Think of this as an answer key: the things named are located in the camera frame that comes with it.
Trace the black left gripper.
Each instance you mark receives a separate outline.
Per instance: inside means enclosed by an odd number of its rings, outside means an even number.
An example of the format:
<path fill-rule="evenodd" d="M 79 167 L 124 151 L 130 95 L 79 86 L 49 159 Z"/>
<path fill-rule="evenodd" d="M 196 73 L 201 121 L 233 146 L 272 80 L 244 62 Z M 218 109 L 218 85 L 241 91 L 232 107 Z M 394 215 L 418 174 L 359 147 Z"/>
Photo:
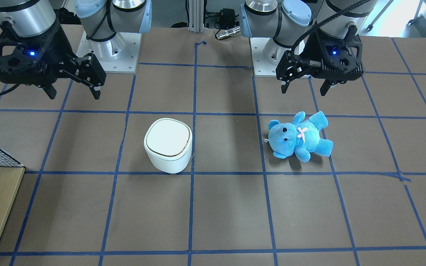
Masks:
<path fill-rule="evenodd" d="M 291 50 L 284 52 L 276 68 L 282 94 L 292 81 L 304 75 L 324 79 L 321 96 L 325 96 L 338 81 L 354 81 L 363 74 L 362 42 L 357 28 L 349 28 L 343 38 L 318 29 L 310 34 L 300 54 Z"/>

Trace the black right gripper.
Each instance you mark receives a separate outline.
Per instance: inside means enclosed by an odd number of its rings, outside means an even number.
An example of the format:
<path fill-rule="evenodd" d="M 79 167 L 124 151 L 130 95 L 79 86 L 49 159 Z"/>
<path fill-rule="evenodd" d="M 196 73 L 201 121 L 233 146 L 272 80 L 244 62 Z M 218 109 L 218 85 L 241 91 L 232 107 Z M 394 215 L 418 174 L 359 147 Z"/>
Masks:
<path fill-rule="evenodd" d="M 55 99 L 57 91 L 52 84 L 58 78 L 71 78 L 89 87 L 99 100 L 106 72 L 94 53 L 76 57 L 58 20 L 32 37 L 17 35 L 8 20 L 0 28 L 0 82 L 34 85 Z"/>

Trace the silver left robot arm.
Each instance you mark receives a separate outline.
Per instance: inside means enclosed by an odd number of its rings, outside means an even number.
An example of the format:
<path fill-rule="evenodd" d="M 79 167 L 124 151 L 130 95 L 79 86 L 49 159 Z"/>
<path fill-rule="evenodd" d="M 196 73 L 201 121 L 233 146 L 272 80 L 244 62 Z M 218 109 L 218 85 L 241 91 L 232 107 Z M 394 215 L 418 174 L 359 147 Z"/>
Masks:
<path fill-rule="evenodd" d="M 270 38 L 284 49 L 275 56 L 282 93 L 310 75 L 324 80 L 320 92 L 365 74 L 359 31 L 375 0 L 246 0 L 240 30 L 247 38 Z"/>

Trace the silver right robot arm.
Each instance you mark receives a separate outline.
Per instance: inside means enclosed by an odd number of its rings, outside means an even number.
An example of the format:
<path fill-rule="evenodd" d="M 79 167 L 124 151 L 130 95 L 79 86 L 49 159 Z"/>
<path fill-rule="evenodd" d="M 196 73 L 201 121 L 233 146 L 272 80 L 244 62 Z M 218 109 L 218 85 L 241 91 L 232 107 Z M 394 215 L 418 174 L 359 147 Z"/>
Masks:
<path fill-rule="evenodd" d="M 77 56 L 61 24 L 80 24 L 92 48 Z M 105 84 L 102 62 L 129 53 L 121 33 L 143 34 L 152 26 L 150 0 L 76 0 L 75 12 L 53 9 L 47 0 L 0 0 L 0 82 L 34 85 L 50 99 L 53 84 L 69 78 L 87 86 L 95 99 Z"/>

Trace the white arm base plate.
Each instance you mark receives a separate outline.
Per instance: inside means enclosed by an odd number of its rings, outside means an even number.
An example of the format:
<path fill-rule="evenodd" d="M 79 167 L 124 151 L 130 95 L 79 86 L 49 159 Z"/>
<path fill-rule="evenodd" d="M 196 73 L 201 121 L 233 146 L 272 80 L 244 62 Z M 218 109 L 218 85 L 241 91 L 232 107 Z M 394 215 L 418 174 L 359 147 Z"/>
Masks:
<path fill-rule="evenodd" d="M 84 32 L 75 54 L 95 54 L 107 74 L 135 74 L 142 37 L 139 33 L 117 33 L 111 40 L 95 42 L 86 39 Z"/>
<path fill-rule="evenodd" d="M 276 78 L 276 68 L 288 48 L 277 45 L 272 38 L 250 38 L 254 76 Z"/>

